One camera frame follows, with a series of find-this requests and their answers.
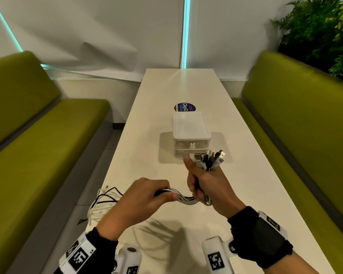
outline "hand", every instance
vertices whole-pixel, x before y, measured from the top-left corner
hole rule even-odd
[[[141,178],[133,182],[122,198],[99,221],[96,229],[109,240],[118,240],[128,227],[147,220],[161,205],[177,201],[173,192],[162,193],[154,197],[159,189],[170,187],[167,180],[149,180]]]
[[[234,193],[220,166],[211,171],[205,171],[199,168],[190,157],[184,158],[184,165],[189,171],[187,178],[189,190],[197,201],[202,201],[207,194],[216,212],[226,218],[232,217],[246,207]],[[203,191],[196,189],[197,178]]]

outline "green upholstery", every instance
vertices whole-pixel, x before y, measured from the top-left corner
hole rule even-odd
[[[0,152],[0,274],[5,273],[108,113],[65,99]]]
[[[284,159],[241,99],[233,99],[233,102],[334,271],[337,274],[343,274],[343,234]]]
[[[343,215],[343,82],[265,51],[242,93]]]
[[[59,96],[31,52],[0,58],[0,142]]]

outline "table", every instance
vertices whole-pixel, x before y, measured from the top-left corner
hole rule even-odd
[[[235,193],[283,226],[294,250],[321,274],[333,274],[329,262],[264,156],[228,93],[212,69],[147,69],[114,153],[103,187],[125,192],[140,178],[168,179],[190,196],[187,170],[173,156],[174,106],[191,103],[210,126],[211,149],[224,150],[222,169]],[[142,250],[140,274],[208,273],[201,242],[231,237],[230,226],[212,207],[167,203],[154,216],[127,229],[118,248]],[[234,257],[239,274],[263,273],[254,262]]]

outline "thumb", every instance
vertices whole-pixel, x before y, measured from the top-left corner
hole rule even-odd
[[[154,197],[153,200],[153,204],[157,207],[160,208],[161,205],[168,203],[168,202],[174,202],[174,201],[178,201],[179,200],[179,196],[178,194],[174,193],[174,192],[165,192],[160,194],[157,197]]]
[[[199,168],[189,156],[184,157],[183,162],[188,171],[197,178],[206,173],[206,171],[204,171],[202,168]]]

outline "white plastic box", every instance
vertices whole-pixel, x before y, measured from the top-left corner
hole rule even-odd
[[[210,147],[211,132],[203,112],[173,114],[174,156],[182,159],[191,153],[205,153]]]

